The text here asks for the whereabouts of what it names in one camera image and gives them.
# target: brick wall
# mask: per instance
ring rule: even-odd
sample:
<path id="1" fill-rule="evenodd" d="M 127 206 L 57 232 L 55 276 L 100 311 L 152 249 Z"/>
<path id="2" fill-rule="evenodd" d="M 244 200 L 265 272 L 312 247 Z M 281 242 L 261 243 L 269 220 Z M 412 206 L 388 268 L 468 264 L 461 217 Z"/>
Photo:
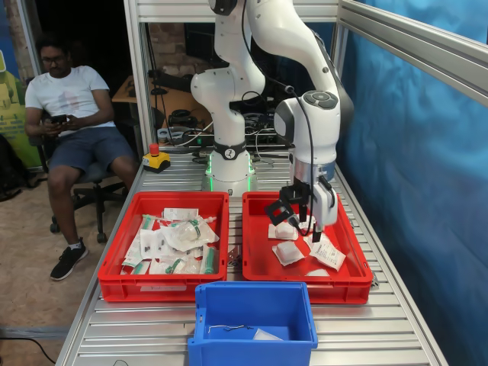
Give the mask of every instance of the brick wall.
<path id="1" fill-rule="evenodd" d="M 176 76 L 211 69 L 202 59 L 186 55 L 183 23 L 151 24 L 149 32 L 158 69 Z"/>
<path id="2" fill-rule="evenodd" d="M 21 77 L 21 81 L 24 82 L 25 79 L 34 77 L 34 70 L 32 68 L 31 58 L 29 57 L 24 29 L 22 28 L 21 16 L 18 12 L 16 0 L 4 0 L 4 3 L 19 76 Z"/>

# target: black sneaker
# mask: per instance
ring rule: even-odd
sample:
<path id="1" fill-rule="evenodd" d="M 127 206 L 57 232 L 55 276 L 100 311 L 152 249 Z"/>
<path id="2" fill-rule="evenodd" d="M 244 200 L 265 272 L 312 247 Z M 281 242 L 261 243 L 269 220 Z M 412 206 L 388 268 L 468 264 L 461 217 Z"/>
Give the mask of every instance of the black sneaker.
<path id="1" fill-rule="evenodd" d="M 79 242 L 82 244 L 80 249 L 71 249 L 68 247 L 64 250 L 62 255 L 59 257 L 59 263 L 51 272 L 51 280 L 64 280 L 71 274 L 76 263 L 88 255 L 88 249 L 86 249 L 85 245 L 83 244 L 82 238 L 80 238 Z"/>

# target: robot logo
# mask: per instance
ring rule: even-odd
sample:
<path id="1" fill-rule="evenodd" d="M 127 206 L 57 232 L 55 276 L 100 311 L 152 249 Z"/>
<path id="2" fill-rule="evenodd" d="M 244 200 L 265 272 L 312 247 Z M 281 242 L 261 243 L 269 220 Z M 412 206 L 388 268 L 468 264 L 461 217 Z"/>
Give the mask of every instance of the robot logo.
<path id="1" fill-rule="evenodd" d="M 225 156 L 228 159 L 233 159 L 234 156 L 236 156 L 236 151 L 234 149 L 227 149 L 226 152 L 225 152 Z"/>

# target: red plastic crate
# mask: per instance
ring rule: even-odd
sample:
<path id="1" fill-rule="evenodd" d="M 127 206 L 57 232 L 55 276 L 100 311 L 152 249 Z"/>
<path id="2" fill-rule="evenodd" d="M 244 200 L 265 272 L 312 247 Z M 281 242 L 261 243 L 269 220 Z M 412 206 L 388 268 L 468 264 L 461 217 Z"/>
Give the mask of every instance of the red plastic crate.
<path id="1" fill-rule="evenodd" d="M 161 217 L 165 207 L 198 208 L 220 237 L 209 244 L 219 249 L 217 274 L 120 274 L 125 254 L 143 220 L 143 214 Z M 134 195 L 114 241 L 98 271 L 106 301 L 194 301 L 199 284 L 225 281 L 229 242 L 229 195 L 223 192 L 141 192 Z"/>
<path id="2" fill-rule="evenodd" d="M 306 258 L 284 267 L 271 247 L 286 240 L 268 239 L 271 221 L 265 213 L 265 207 L 278 198 L 278 192 L 249 192 L 242 196 L 243 277 L 250 281 L 306 282 L 311 303 L 366 303 L 373 273 L 342 203 L 339 205 L 337 222 L 324 230 L 332 244 L 345 254 L 339 271 L 309 256 L 310 249 L 301 236 L 295 243 Z M 298 212 L 298 206 L 294 206 L 294 210 Z M 329 277 L 307 276 L 310 271 L 321 268 L 329 273 Z"/>

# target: denim shorts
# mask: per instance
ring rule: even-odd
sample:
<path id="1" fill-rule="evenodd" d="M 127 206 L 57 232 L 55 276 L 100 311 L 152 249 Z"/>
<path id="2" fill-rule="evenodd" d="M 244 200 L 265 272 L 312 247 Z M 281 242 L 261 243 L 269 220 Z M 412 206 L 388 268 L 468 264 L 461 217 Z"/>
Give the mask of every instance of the denim shorts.
<path id="1" fill-rule="evenodd" d="M 129 143 L 116 127 L 90 127 L 58 139 L 49 167 L 72 166 L 86 172 L 95 160 L 105 169 L 119 156 L 134 157 Z"/>

